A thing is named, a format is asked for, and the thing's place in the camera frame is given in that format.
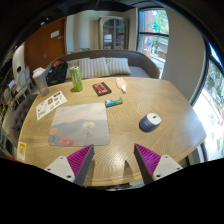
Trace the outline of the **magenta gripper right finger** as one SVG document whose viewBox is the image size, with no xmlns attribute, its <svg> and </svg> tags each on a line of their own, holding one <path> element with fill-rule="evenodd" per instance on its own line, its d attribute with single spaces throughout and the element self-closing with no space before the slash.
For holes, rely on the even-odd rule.
<svg viewBox="0 0 224 224">
<path fill-rule="evenodd" d="M 160 156 L 139 144 L 134 145 L 134 155 L 145 185 L 182 169 L 169 155 Z"/>
</svg>

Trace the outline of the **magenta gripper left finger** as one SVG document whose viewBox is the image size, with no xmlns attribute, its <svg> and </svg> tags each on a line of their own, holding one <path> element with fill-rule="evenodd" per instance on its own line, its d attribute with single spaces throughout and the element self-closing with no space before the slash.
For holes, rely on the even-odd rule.
<svg viewBox="0 0 224 224">
<path fill-rule="evenodd" d="M 86 146 L 68 157 L 59 156 L 45 168 L 56 176 L 82 186 L 85 182 L 92 158 L 94 156 L 94 145 Z"/>
</svg>

